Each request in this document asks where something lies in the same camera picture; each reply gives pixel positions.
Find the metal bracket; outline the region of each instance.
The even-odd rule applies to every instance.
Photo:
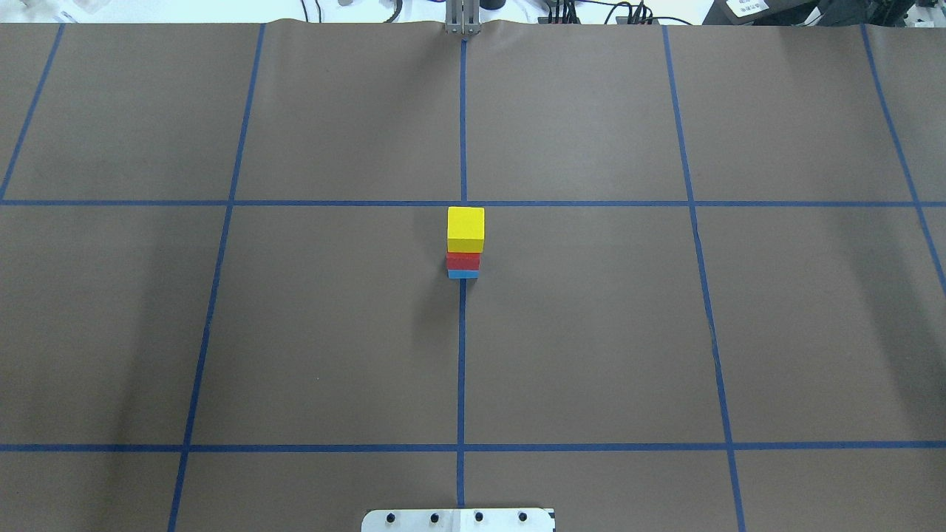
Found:
[[[480,0],[447,0],[447,33],[480,33]]]
[[[361,532],[554,532],[550,508],[372,510]]]

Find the stack of blocks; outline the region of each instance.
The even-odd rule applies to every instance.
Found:
[[[480,255],[486,236],[482,207],[447,208],[447,276],[475,279],[480,276]]]

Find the gray table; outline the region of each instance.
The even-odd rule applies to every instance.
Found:
[[[944,45],[0,28],[0,529],[946,528]]]

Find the yellow block top face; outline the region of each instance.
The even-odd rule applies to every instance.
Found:
[[[485,209],[482,207],[447,208],[447,251],[482,253],[485,237]]]

